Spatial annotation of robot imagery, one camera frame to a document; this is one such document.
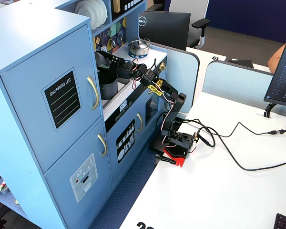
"blue partition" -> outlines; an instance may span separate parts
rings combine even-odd
[[[273,74],[237,64],[213,61],[209,64],[203,92],[265,109],[264,96]],[[286,106],[276,106],[274,113],[286,116]]]
[[[186,95],[186,100],[180,112],[188,113],[193,105],[199,70],[199,58],[191,52],[171,48],[151,42],[151,47],[167,52],[166,80],[179,93]]]

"silver pot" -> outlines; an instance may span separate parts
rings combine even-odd
[[[136,40],[129,43],[128,49],[133,55],[145,56],[148,54],[149,51],[149,42]]]

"colorful tile wall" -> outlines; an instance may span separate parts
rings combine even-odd
[[[117,44],[114,48],[111,40]],[[103,32],[93,38],[94,50],[101,50],[102,46],[106,46],[109,53],[113,53],[126,42],[126,18],[116,22],[111,27],[105,29]]]

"person's arm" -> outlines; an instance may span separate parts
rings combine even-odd
[[[268,61],[268,67],[272,73],[276,71],[276,68],[278,66],[278,63],[280,62],[285,46],[286,44],[284,44],[281,48],[279,48]]]

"white plate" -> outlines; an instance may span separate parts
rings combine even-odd
[[[96,29],[97,26],[97,12],[95,7],[89,1],[80,1],[75,7],[75,13],[90,17],[90,26],[92,30]]]
[[[102,25],[103,25],[107,19],[107,8],[106,8],[105,3],[102,0],[96,0],[96,1],[100,5],[102,12],[103,12],[103,19],[102,19]]]
[[[96,0],[87,0],[87,1],[91,2],[91,4],[95,7],[97,13],[97,27],[100,27],[103,20],[103,12],[101,6]]]

